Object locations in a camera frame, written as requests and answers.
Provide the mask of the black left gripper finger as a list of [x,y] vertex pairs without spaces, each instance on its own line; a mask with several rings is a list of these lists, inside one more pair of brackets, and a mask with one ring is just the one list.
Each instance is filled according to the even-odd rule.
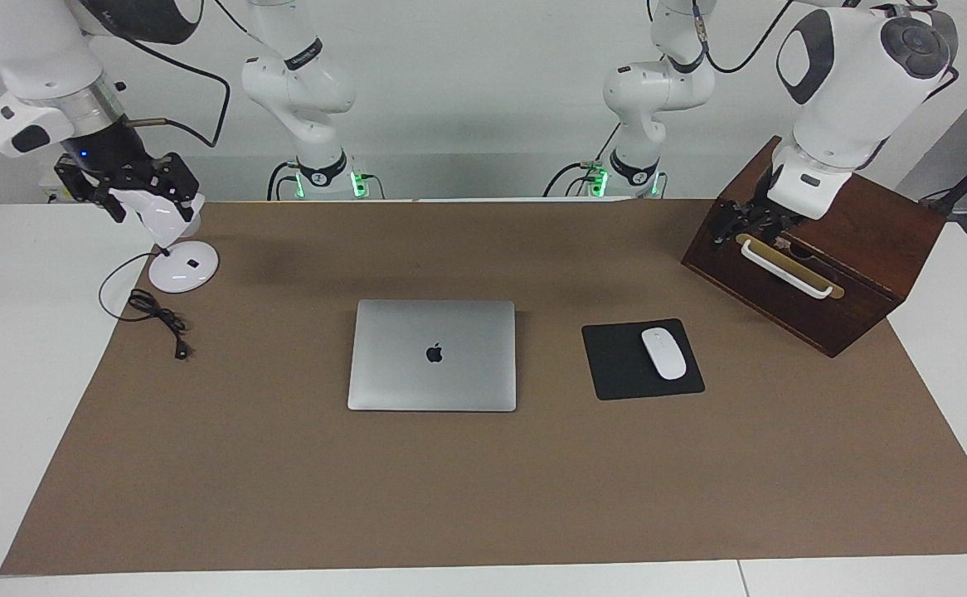
[[753,201],[720,201],[712,216],[712,249],[721,249],[737,235],[751,231],[753,227]]
[[739,231],[753,235],[766,245],[771,245],[788,226],[790,226],[788,218],[757,218],[746,221]]

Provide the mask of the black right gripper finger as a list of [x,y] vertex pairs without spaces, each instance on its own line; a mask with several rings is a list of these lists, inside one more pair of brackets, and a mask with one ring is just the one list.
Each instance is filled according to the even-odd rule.
[[93,184],[74,160],[56,160],[55,173],[71,199],[104,209],[116,223],[126,219],[126,208],[109,192],[107,182]]
[[168,153],[158,160],[158,189],[175,204],[182,220],[194,219],[192,201],[197,197],[199,181],[179,154]]

